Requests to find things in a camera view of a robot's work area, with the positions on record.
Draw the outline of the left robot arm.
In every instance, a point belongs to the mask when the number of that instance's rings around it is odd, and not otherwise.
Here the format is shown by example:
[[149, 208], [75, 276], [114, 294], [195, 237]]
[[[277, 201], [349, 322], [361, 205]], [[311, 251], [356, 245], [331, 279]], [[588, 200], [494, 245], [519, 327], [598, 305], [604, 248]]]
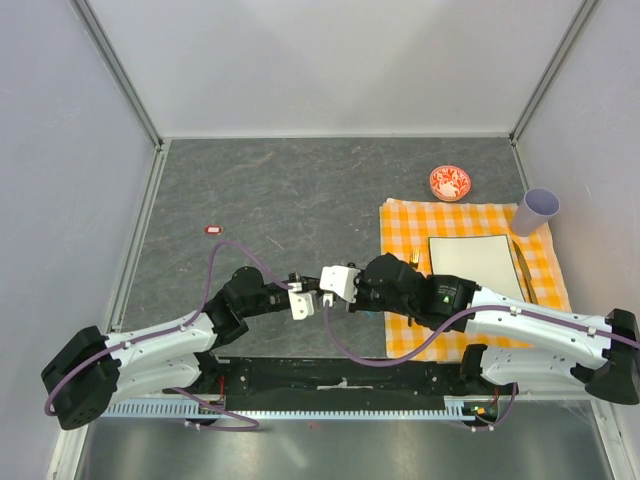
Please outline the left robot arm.
[[268, 283], [254, 267], [238, 269], [204, 305], [176, 320], [106, 335], [79, 330], [44, 367], [44, 411], [64, 430], [87, 425], [110, 406], [173, 387], [208, 393], [219, 382], [213, 350], [248, 330], [247, 318], [289, 310], [309, 316], [320, 281], [290, 274]]

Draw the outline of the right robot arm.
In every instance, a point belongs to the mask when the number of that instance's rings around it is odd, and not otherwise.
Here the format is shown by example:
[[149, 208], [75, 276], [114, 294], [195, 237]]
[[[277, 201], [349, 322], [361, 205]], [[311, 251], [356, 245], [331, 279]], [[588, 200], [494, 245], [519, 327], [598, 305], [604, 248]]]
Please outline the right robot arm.
[[453, 275], [423, 275], [391, 253], [354, 269], [340, 296], [352, 311], [411, 317], [433, 333], [487, 334], [527, 344], [520, 353], [470, 347], [458, 368], [467, 392], [491, 384], [582, 385], [591, 396], [620, 405], [639, 402], [639, 328], [633, 313], [584, 315], [515, 300]]

